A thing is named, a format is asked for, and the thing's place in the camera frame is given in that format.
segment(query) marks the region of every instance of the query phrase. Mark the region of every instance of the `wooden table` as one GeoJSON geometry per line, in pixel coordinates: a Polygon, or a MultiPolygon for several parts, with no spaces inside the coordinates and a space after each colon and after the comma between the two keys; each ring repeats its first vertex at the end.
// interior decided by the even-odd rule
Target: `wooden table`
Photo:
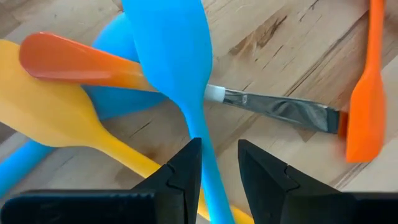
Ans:
{"type": "MultiPolygon", "coordinates": [[[[214,48],[210,83],[255,93],[294,96],[345,107],[364,67],[367,0],[203,0],[214,48]]],[[[120,9],[110,0],[0,0],[0,37],[20,43],[38,31],[91,44],[120,9]]],[[[249,213],[237,140],[249,141],[340,190],[398,189],[398,2],[387,0],[383,79],[388,101],[386,145],[369,164],[347,164],[336,137],[226,105],[206,103],[206,118],[230,202],[249,213]]],[[[105,121],[120,140],[163,164],[188,141],[179,109],[151,110],[105,121]]],[[[1,138],[10,131],[2,127],[1,138]]],[[[26,141],[13,134],[0,160],[26,141]]],[[[95,149],[58,149],[10,195],[27,189],[130,189],[142,178],[95,149]]]]}

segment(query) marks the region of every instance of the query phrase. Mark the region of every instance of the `spatula handle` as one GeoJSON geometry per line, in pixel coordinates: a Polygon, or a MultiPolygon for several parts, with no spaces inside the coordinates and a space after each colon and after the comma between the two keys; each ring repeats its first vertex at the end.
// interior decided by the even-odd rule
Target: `spatula handle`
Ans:
{"type": "Polygon", "coordinates": [[[53,147],[29,140],[3,160],[0,164],[0,198],[21,181],[53,149],[53,147]]]}
{"type": "Polygon", "coordinates": [[[217,166],[216,154],[211,143],[203,108],[183,111],[191,138],[201,138],[202,175],[201,183],[205,190],[206,204],[212,223],[234,223],[228,198],[217,166]]]}
{"type": "Polygon", "coordinates": [[[381,49],[383,38],[385,0],[370,0],[368,52],[366,69],[381,69],[381,49]]]}
{"type": "Polygon", "coordinates": [[[132,149],[114,136],[98,136],[98,139],[102,139],[102,141],[97,142],[98,145],[93,146],[93,148],[116,159],[143,178],[149,177],[160,168],[159,164],[132,149]]]}

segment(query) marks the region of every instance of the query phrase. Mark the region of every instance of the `yellow spatula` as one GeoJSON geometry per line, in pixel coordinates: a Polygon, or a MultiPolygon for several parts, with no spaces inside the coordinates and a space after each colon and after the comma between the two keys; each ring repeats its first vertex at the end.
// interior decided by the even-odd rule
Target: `yellow spatula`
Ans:
{"type": "MultiPolygon", "coordinates": [[[[78,84],[37,80],[21,67],[17,44],[0,40],[0,49],[0,122],[48,146],[99,149],[144,178],[160,167],[102,127],[78,84]]],[[[236,207],[232,210],[238,223],[253,223],[236,207]]],[[[209,219],[202,190],[198,212],[209,219]]]]}

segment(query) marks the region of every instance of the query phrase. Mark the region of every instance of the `kitchen utensil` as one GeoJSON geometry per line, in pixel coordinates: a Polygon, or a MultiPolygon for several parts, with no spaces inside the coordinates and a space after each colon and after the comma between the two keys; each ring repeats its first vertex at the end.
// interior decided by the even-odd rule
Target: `kitchen utensil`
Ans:
{"type": "Polygon", "coordinates": [[[0,48],[8,52],[0,61],[1,122],[48,146],[97,148],[143,177],[159,168],[102,127],[79,85],[36,80],[19,65],[17,44],[2,40],[0,48]]]}
{"type": "Polygon", "coordinates": [[[176,102],[191,138],[202,138],[202,186],[212,223],[234,223],[203,112],[212,49],[200,1],[122,1],[149,83],[176,102]]]}
{"type": "MultiPolygon", "coordinates": [[[[71,144],[70,142],[76,141],[75,139],[80,139],[82,136],[90,134],[90,132],[91,133],[95,132],[95,130],[94,131],[92,130],[94,128],[91,128],[91,130],[87,130],[88,128],[90,128],[90,125],[92,125],[92,123],[95,123],[97,121],[95,121],[95,119],[92,118],[93,117],[92,114],[94,113],[93,109],[92,108],[90,109],[90,106],[87,105],[89,99],[87,97],[84,97],[85,93],[81,91],[81,88],[78,85],[71,85],[71,84],[66,85],[61,83],[50,83],[50,82],[42,82],[39,80],[35,80],[30,75],[28,75],[27,72],[23,70],[21,65],[18,63],[18,51],[19,51],[18,45],[8,42],[6,40],[0,40],[0,49],[7,52],[7,57],[0,63],[0,70],[4,71],[4,73],[0,74],[0,106],[2,108],[2,110],[0,111],[0,121],[12,125],[11,127],[16,128],[18,131],[21,131],[24,134],[28,134],[30,137],[33,137],[35,139],[39,138],[38,139],[39,141],[43,140],[44,143],[48,145],[51,144],[57,147],[70,145],[71,144]],[[18,89],[15,88],[16,85],[18,85],[17,87],[21,87],[21,90],[24,91],[22,93],[18,91],[18,89]],[[37,101],[38,99],[37,95],[39,94],[42,95],[41,98],[39,97],[42,100],[37,101]],[[76,101],[76,98],[78,97],[76,95],[80,95],[79,100],[81,101],[79,102],[76,101]],[[44,105],[45,104],[44,102],[46,101],[47,102],[51,101],[52,103],[46,104],[44,108],[40,107],[44,105]],[[76,107],[78,108],[78,110],[70,110],[68,108],[69,106],[66,105],[67,103],[74,103],[75,105],[76,104],[81,104],[81,105],[78,105],[76,107]],[[33,112],[43,112],[42,110],[51,111],[52,113],[48,114],[47,117],[43,116],[44,113],[33,114],[33,112]],[[78,129],[75,130],[77,133],[70,134],[73,136],[72,138],[68,138],[68,136],[66,136],[66,134],[63,135],[63,133],[61,133],[59,129],[60,128],[65,129],[65,127],[70,128],[70,126],[73,126],[72,124],[68,123],[70,120],[70,116],[73,115],[76,116],[76,114],[78,116],[79,112],[82,112],[81,114],[82,116],[79,117],[79,121],[71,120],[71,122],[73,122],[74,124],[76,123],[78,124],[78,129]],[[58,125],[51,125],[51,123],[49,123],[50,121],[55,120],[55,118],[61,117],[63,115],[65,117],[65,120],[63,120],[63,124],[60,127],[58,125]],[[42,135],[43,130],[44,131],[50,130],[51,132],[49,132],[49,135],[43,136],[42,135]]],[[[127,147],[117,139],[111,137],[105,130],[102,130],[102,132],[105,133],[102,134],[101,136],[90,134],[90,136],[94,138],[93,142],[104,141],[104,139],[106,138],[111,138],[113,142],[110,142],[109,146],[114,151],[118,147],[127,147]]],[[[138,173],[144,178],[154,173],[160,167],[160,165],[146,158],[142,154],[139,154],[138,152],[132,150],[131,148],[128,149],[129,151],[128,152],[126,151],[125,156],[127,157],[129,156],[129,154],[133,154],[132,163],[138,162],[137,166],[141,165],[141,167],[146,168],[146,170],[144,170],[145,172],[138,173]]],[[[235,214],[237,214],[236,216],[239,218],[239,223],[253,223],[253,220],[250,216],[246,215],[237,208],[233,207],[233,210],[235,214]]],[[[208,211],[205,205],[205,198],[203,195],[203,191],[201,191],[200,194],[198,212],[204,218],[209,219],[208,211]]]]}
{"type": "MultiPolygon", "coordinates": [[[[115,20],[115,24],[118,29],[112,29],[110,31],[105,30],[103,34],[110,35],[111,37],[118,34],[117,40],[113,41],[113,38],[110,38],[109,43],[117,43],[114,44],[114,47],[118,49],[123,49],[125,45],[126,48],[129,49],[129,53],[126,52],[124,54],[127,56],[126,58],[136,57],[134,39],[130,29],[127,29],[127,27],[131,26],[130,22],[124,14],[122,14],[122,17],[115,20]]],[[[101,80],[102,85],[113,85],[132,89],[137,87],[139,85],[138,83],[145,83],[138,87],[140,90],[146,90],[146,88],[150,86],[142,74],[141,66],[136,62],[129,62],[136,65],[128,65],[126,62],[125,65],[128,65],[129,68],[137,69],[132,72],[126,72],[128,68],[118,67],[116,65],[104,68],[98,66],[99,62],[88,60],[88,63],[85,63],[85,72],[80,73],[81,61],[86,57],[100,58],[101,60],[98,61],[107,62],[115,61],[117,58],[117,56],[47,33],[38,33],[28,36],[26,40],[23,41],[20,52],[22,66],[32,76],[39,79],[84,83],[89,85],[95,84],[92,80],[101,80]],[[60,52],[67,52],[66,55],[68,57],[60,54],[60,52]]],[[[341,127],[346,129],[347,125],[346,120],[342,119],[347,117],[346,112],[308,100],[257,95],[209,84],[206,86],[205,99],[237,106],[314,131],[337,134],[339,129],[341,130],[341,127]]]]}
{"type": "MultiPolygon", "coordinates": [[[[94,47],[120,55],[121,50],[109,47],[107,39],[96,40],[94,47]]],[[[5,50],[0,52],[0,58],[8,57],[5,50]]],[[[137,57],[130,55],[131,60],[137,57]]],[[[84,86],[83,89],[91,98],[99,119],[108,119],[124,114],[150,108],[160,103],[165,96],[160,93],[148,91],[131,91],[122,88],[106,86],[84,86]]],[[[0,163],[0,198],[20,182],[41,160],[47,157],[54,147],[44,146],[33,140],[28,140],[22,147],[16,149],[10,156],[0,163]]]]}
{"type": "Polygon", "coordinates": [[[381,79],[384,0],[370,0],[366,65],[349,106],[346,160],[369,162],[379,153],[386,129],[386,96],[381,79]]]}

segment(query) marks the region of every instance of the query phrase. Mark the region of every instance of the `spatula head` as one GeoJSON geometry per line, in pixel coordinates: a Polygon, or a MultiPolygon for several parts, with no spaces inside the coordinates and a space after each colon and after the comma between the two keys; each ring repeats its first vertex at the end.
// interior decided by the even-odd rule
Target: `spatula head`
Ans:
{"type": "Polygon", "coordinates": [[[138,63],[55,34],[28,36],[19,59],[29,74],[39,79],[154,90],[138,63]]]}
{"type": "Polygon", "coordinates": [[[381,74],[367,69],[351,96],[346,160],[373,160],[383,146],[385,129],[386,96],[381,74]]]}
{"type": "Polygon", "coordinates": [[[182,110],[202,106],[212,49],[201,2],[127,0],[123,6],[134,21],[134,41],[148,81],[182,110]]]}
{"type": "Polygon", "coordinates": [[[104,134],[79,85],[43,82],[19,63],[19,46],[0,40],[0,121],[42,144],[84,146],[104,134]]]}

